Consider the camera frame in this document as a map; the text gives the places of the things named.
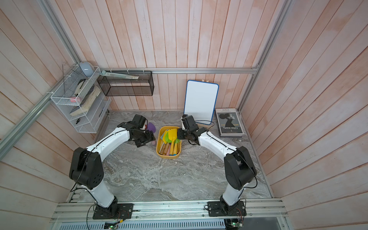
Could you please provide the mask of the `yellow scoop blue tip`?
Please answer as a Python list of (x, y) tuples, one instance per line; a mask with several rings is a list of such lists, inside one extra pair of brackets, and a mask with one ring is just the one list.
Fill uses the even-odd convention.
[(177, 139), (177, 129), (170, 129), (169, 130), (169, 140), (171, 141), (171, 147), (170, 147), (170, 153), (169, 155), (173, 155), (173, 150), (174, 150), (174, 143), (175, 140)]

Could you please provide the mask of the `purple shovel pink handle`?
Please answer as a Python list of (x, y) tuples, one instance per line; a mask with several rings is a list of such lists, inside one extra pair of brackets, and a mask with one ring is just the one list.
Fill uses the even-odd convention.
[[(155, 127), (155, 125), (154, 125), (153, 123), (149, 122), (149, 123), (147, 124), (147, 130), (150, 130), (150, 131), (152, 131), (153, 133), (155, 133), (155, 132), (156, 132), (156, 127)], [(154, 140), (154, 141), (152, 141), (152, 142), (151, 142), (151, 144), (152, 144), (152, 145), (156, 145), (156, 141), (155, 141), (155, 140)]]

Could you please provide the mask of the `green shovel yellow handle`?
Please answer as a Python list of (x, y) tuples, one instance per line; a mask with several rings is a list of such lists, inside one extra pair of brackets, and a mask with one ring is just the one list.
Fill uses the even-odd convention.
[(170, 143), (169, 143), (169, 130), (166, 130), (163, 137), (163, 148), (161, 151), (162, 155), (169, 155), (170, 153)]

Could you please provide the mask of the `yellow storage box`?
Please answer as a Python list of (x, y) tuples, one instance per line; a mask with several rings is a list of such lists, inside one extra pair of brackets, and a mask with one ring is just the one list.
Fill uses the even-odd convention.
[(182, 141), (180, 140), (179, 143), (174, 143), (174, 150), (173, 150), (173, 155), (162, 155), (161, 151), (163, 148), (163, 137), (164, 137), (164, 133), (166, 130), (170, 130), (170, 129), (179, 129), (179, 127), (177, 126), (163, 126), (160, 131), (159, 131), (159, 136), (158, 136), (158, 141), (157, 141), (157, 146), (156, 146), (156, 153), (159, 157), (163, 158), (163, 159), (176, 159), (180, 156), (181, 154), (181, 148), (182, 148)]

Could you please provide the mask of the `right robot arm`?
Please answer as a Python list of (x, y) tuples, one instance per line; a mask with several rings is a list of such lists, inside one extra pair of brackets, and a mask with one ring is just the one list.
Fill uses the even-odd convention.
[(180, 140), (188, 140), (192, 145), (204, 147), (224, 162), (228, 185), (219, 202), (208, 203), (209, 210), (215, 210), (214, 206), (217, 205), (224, 215), (230, 215), (236, 209), (245, 207), (240, 197), (257, 175), (249, 150), (244, 146), (236, 147), (223, 142), (208, 129), (200, 128), (190, 115), (183, 115), (181, 121), (183, 128), (177, 134)]

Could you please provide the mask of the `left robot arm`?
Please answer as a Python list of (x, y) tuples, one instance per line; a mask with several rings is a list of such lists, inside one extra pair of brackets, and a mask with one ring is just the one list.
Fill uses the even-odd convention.
[(147, 119), (135, 115), (133, 120), (120, 123), (110, 134), (87, 148), (74, 150), (69, 177), (86, 189), (95, 199), (97, 208), (114, 217), (118, 213), (117, 198), (104, 183), (103, 161), (121, 144), (133, 141), (142, 147), (155, 140), (153, 131), (145, 129)]

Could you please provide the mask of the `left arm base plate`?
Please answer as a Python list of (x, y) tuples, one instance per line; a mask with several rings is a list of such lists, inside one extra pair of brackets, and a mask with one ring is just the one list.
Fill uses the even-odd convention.
[(97, 205), (93, 219), (130, 219), (134, 204), (132, 203), (113, 203), (108, 208)]

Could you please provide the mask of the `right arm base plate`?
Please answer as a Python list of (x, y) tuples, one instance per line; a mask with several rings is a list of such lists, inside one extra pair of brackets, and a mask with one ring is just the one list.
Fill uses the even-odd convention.
[(233, 206), (228, 206), (224, 201), (210, 201), (205, 205), (205, 210), (209, 212), (210, 217), (246, 216), (245, 204), (241, 200)]

